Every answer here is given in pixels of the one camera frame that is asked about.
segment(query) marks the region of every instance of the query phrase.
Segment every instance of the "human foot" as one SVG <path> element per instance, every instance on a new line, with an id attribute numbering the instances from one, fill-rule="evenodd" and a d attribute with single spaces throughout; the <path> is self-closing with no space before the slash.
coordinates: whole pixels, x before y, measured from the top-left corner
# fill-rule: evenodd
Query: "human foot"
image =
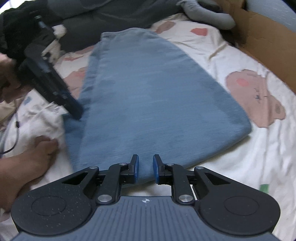
<path id="1" fill-rule="evenodd" d="M 9 211 L 22 187 L 43 176 L 54 162 L 58 142 L 48 137 L 35 139 L 35 148 L 0 160 L 0 207 Z"/>

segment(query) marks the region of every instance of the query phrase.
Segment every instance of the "silver screw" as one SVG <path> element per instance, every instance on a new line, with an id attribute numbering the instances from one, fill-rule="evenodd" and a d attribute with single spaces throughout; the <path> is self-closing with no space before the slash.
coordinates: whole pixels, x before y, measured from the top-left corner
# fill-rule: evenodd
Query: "silver screw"
<path id="1" fill-rule="evenodd" d="M 185 195 L 181 195 L 181 196 L 179 197 L 179 200 L 180 200 L 181 202 L 191 202 L 191 201 L 193 200 L 193 197 L 190 196 L 190 195 L 185 194 Z"/>
<path id="2" fill-rule="evenodd" d="M 98 200 L 100 202 L 109 202 L 109 201 L 112 200 L 112 197 L 110 195 L 108 195 L 108 194 L 103 194 L 103 195 L 98 197 Z"/>

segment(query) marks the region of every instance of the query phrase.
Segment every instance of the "gray wall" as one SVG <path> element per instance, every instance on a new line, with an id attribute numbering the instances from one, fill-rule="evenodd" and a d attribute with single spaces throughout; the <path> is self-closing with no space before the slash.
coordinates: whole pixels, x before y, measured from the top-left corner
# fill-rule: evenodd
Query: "gray wall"
<path id="1" fill-rule="evenodd" d="M 247 8 L 285 25 L 296 33 L 296 13 L 282 0 L 247 0 Z"/>

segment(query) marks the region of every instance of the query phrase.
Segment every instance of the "folded blue cloth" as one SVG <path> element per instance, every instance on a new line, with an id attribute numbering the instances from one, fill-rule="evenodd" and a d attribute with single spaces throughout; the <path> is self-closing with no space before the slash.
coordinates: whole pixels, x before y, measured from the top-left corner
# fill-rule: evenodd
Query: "folded blue cloth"
<path id="1" fill-rule="evenodd" d="M 188 168 L 251 131 L 244 110 L 202 67 L 145 29 L 102 34 L 80 102 L 82 119 L 65 117 L 74 170 L 104 170 L 138 154 L 140 183 L 153 179 L 154 154 Z"/>

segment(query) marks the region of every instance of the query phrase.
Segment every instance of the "black cable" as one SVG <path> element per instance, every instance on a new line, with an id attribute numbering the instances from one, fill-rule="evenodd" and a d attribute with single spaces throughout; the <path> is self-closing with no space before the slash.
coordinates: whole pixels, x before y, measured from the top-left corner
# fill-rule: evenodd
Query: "black cable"
<path id="1" fill-rule="evenodd" d="M 19 136 L 20 136 L 20 122 L 18 120 L 18 115 L 17 115 L 17 103 L 16 103 L 16 101 L 15 101 L 15 113 L 14 113 L 14 115 L 15 115 L 15 120 L 16 120 L 15 127 L 17 128 L 17 137 L 15 139 L 15 144 L 9 150 L 4 151 L 4 152 L 0 152 L 0 155 L 4 155 L 4 154 L 7 154 L 7 153 L 11 152 L 16 147 L 16 145 L 18 143 L 18 139 L 19 139 Z"/>

